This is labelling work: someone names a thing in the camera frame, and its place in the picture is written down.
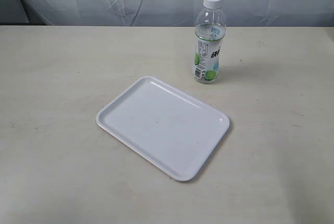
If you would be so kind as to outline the clear lime drink bottle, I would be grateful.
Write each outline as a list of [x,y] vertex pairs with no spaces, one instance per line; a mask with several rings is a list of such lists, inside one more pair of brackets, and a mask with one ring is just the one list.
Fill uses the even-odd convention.
[[203,0],[195,23],[193,77],[200,83],[214,82],[219,74],[220,49],[226,32],[223,0]]

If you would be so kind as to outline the white rectangular plastic tray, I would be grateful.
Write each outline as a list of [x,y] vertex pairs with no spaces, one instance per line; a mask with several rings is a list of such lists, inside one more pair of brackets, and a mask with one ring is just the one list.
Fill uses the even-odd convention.
[[230,128],[227,115],[153,76],[106,105],[96,123],[180,182],[197,175]]

